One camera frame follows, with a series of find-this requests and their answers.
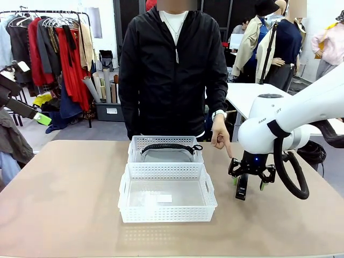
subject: wristwatch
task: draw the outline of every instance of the wristwatch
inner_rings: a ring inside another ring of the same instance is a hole
[[[223,111],[223,110],[218,110],[218,111],[214,112],[213,115],[212,115],[212,117],[211,117],[211,119],[212,119],[213,121],[214,121],[214,118],[215,118],[215,116],[216,116],[217,114],[223,114],[223,115],[224,115],[224,118],[225,118],[225,120],[226,120],[226,118],[227,118],[227,113],[226,113],[225,111]]]

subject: red garment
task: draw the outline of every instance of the red garment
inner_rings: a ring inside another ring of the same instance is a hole
[[[77,30],[70,31],[76,45],[74,50],[67,41],[65,31],[62,28],[56,29],[59,37],[63,79],[68,96],[71,97],[72,101],[80,103],[83,111],[88,111],[90,94],[82,79],[85,76],[90,76],[90,73],[81,67],[79,41],[77,40],[79,32]]]
[[[40,20],[41,18],[36,18],[28,26],[32,80],[37,86],[43,86],[44,84],[50,84],[55,81],[53,74],[45,74],[43,72],[42,61],[37,46],[37,25]]]
[[[153,8],[156,5],[157,0],[147,0],[146,2],[146,10],[149,11],[151,8]]]

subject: wooden table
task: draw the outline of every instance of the wooden table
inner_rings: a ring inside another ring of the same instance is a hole
[[[234,198],[225,151],[204,144],[218,207],[209,223],[123,224],[128,142],[54,141],[0,194],[0,255],[19,257],[316,256],[344,253],[344,200],[303,160],[310,197],[276,183]],[[233,144],[234,156],[242,148]]]
[[[227,100],[238,111],[234,126],[233,141],[238,141],[238,131],[241,125],[241,117],[247,119],[251,111],[253,101],[261,94],[279,94],[283,97],[291,97],[288,93],[270,84],[259,85],[255,83],[228,83]],[[337,134],[344,135],[344,123],[337,119],[330,119],[330,124]],[[311,136],[322,136],[319,129],[308,125]]]

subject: black jacket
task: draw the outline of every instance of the black jacket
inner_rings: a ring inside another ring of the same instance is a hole
[[[225,110],[226,79],[219,25],[212,17],[189,11],[177,46],[156,6],[135,17],[126,31],[119,70],[128,137],[200,135],[205,87],[210,113]]]

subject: white basket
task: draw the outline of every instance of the white basket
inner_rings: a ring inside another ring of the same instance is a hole
[[[217,207],[202,163],[129,163],[119,192],[124,223],[210,221]]]
[[[193,147],[197,145],[194,136],[133,136],[128,149],[128,163],[141,162],[141,150],[152,144],[181,144]],[[203,163],[201,151],[196,151],[194,156],[195,163]]]

